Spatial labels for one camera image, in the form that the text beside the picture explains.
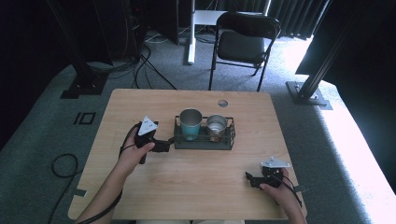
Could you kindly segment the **person's right hand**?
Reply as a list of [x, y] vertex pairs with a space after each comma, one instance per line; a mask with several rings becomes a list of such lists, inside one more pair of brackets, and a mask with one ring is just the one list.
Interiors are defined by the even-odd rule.
[[268, 184], [260, 184], [260, 188], [273, 197], [284, 210], [300, 207], [294, 194], [289, 190], [289, 185], [281, 185], [278, 188], [274, 188]]

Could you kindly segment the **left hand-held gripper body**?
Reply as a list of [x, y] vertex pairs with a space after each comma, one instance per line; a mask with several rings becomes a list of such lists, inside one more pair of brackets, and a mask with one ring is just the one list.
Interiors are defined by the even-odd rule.
[[138, 131], [134, 137], [134, 143], [138, 148], [153, 142], [153, 136], [158, 128], [158, 124], [152, 121], [148, 116], [145, 116], [142, 121], [138, 123]]

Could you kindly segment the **black metal stand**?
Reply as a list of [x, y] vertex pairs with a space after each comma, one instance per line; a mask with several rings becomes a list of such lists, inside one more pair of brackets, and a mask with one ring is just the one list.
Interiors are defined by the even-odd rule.
[[45, 0], [55, 20], [55, 33], [76, 76], [70, 87], [61, 94], [62, 99], [77, 99], [80, 95], [101, 95], [108, 73], [94, 72], [85, 61], [78, 42], [66, 21], [58, 0]]
[[335, 43], [326, 54], [318, 71], [314, 75], [309, 75], [305, 82], [287, 81], [286, 86], [290, 96], [296, 105], [318, 106], [320, 109], [332, 110], [329, 100], [326, 100], [320, 92], [318, 85], [326, 76], [334, 60], [338, 56], [347, 38], [347, 29], [344, 29], [335, 39]]

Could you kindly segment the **person's left hand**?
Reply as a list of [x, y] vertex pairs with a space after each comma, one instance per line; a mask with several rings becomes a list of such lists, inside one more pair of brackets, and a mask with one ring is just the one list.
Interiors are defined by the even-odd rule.
[[134, 168], [139, 164], [140, 160], [155, 146], [154, 143], [148, 143], [142, 147], [137, 147], [134, 143], [136, 132], [136, 128], [132, 129], [127, 134], [127, 138], [122, 144], [120, 155], [115, 167], [118, 175], [130, 175]]

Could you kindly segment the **black folding chair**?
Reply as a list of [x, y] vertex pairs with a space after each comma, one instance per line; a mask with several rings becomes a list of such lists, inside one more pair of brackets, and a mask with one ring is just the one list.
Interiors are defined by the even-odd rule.
[[257, 91], [261, 90], [272, 46], [281, 32], [280, 22], [272, 17], [225, 12], [215, 27], [215, 43], [208, 89], [212, 89], [217, 64], [254, 68], [254, 77], [262, 68]]

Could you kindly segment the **teal metal cup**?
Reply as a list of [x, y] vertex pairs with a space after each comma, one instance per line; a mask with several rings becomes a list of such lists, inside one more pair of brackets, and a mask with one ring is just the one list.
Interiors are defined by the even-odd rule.
[[195, 108], [184, 109], [179, 114], [179, 120], [183, 137], [187, 141], [193, 141], [201, 128], [203, 120], [201, 112]]

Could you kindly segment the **black wire basket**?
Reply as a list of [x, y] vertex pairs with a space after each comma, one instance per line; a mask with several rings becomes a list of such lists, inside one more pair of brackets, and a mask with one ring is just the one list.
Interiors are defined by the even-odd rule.
[[181, 129], [181, 122], [179, 116], [175, 116], [174, 125], [174, 140], [175, 149], [199, 149], [199, 150], [231, 150], [233, 148], [235, 138], [235, 127], [232, 117], [226, 117], [225, 133], [220, 137], [218, 142], [215, 142], [214, 136], [208, 134], [206, 128], [207, 117], [203, 117], [199, 134], [195, 136], [194, 140], [187, 140]]

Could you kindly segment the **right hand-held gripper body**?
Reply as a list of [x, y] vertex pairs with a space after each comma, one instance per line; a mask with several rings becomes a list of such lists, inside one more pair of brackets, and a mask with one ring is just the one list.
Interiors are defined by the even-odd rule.
[[271, 187], [278, 188], [283, 181], [283, 168], [290, 168], [290, 163], [276, 157], [270, 157], [261, 162], [261, 171], [264, 182]]

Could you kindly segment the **short silver metal cup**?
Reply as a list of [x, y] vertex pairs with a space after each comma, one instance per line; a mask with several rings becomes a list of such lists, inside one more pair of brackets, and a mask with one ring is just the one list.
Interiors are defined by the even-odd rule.
[[206, 120], [206, 132], [211, 142], [219, 142], [225, 134], [227, 119], [222, 115], [212, 115]]

